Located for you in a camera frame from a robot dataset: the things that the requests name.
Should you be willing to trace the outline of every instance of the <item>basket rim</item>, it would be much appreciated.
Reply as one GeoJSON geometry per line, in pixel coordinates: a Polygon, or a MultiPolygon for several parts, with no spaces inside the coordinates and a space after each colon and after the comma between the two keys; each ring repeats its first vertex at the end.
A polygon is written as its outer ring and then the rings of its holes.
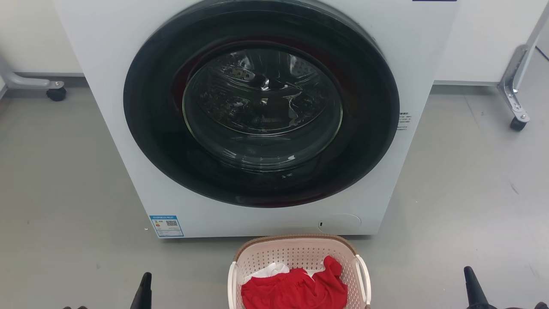
{"type": "Polygon", "coordinates": [[[355,247],[353,247],[353,245],[348,240],[344,239],[341,236],[330,235],[330,234],[287,234],[287,235],[276,235],[276,236],[260,237],[260,238],[255,238],[255,239],[252,239],[250,241],[247,241],[244,245],[242,245],[238,249],[237,254],[234,255],[233,261],[237,262],[238,258],[242,254],[242,252],[244,250],[246,250],[248,247],[251,247],[252,245],[259,244],[261,242],[273,241],[273,240],[299,239],[299,238],[335,240],[335,241],[341,242],[342,244],[347,246],[349,248],[349,250],[351,250],[353,255],[358,254],[355,247]]]}

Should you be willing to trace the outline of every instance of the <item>red cloth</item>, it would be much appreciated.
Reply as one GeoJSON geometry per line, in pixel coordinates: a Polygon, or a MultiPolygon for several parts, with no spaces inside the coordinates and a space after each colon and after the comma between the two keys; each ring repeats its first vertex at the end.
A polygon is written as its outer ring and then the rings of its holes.
{"type": "Polygon", "coordinates": [[[343,284],[341,264],[324,258],[325,270],[312,278],[302,268],[268,278],[252,277],[242,285],[246,309],[343,309],[347,305],[347,285],[343,284]]]}

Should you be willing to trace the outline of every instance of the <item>pink laundry basket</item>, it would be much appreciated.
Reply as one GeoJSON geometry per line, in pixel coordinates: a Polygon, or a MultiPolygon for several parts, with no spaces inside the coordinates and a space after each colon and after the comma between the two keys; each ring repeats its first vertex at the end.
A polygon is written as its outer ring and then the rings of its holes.
{"type": "Polygon", "coordinates": [[[341,281],[348,286],[346,309],[370,308],[370,277],[364,260],[345,239],[326,234],[282,235],[257,238],[245,243],[229,269],[227,295],[230,309],[245,309],[240,289],[244,278],[273,262],[308,271],[322,269],[330,255],[342,266],[341,281]]]}

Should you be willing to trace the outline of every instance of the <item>white washing machine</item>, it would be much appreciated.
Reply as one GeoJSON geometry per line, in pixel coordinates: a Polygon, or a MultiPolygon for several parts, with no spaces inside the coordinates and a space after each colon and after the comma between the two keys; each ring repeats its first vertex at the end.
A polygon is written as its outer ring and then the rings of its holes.
{"type": "Polygon", "coordinates": [[[161,238],[375,234],[458,6],[55,4],[161,238]]]}

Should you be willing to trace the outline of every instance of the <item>caster wheel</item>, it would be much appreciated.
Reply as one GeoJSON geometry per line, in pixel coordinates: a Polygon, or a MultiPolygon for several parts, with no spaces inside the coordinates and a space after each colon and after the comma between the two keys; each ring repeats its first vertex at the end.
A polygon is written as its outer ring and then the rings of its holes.
{"type": "Polygon", "coordinates": [[[65,89],[65,87],[61,87],[59,89],[50,89],[46,91],[46,95],[48,96],[48,98],[56,102],[63,101],[66,94],[67,90],[65,89]]]}
{"type": "Polygon", "coordinates": [[[510,125],[511,129],[515,131],[522,131],[522,129],[524,129],[525,126],[526,126],[526,122],[519,121],[517,117],[513,118],[510,125]]]}

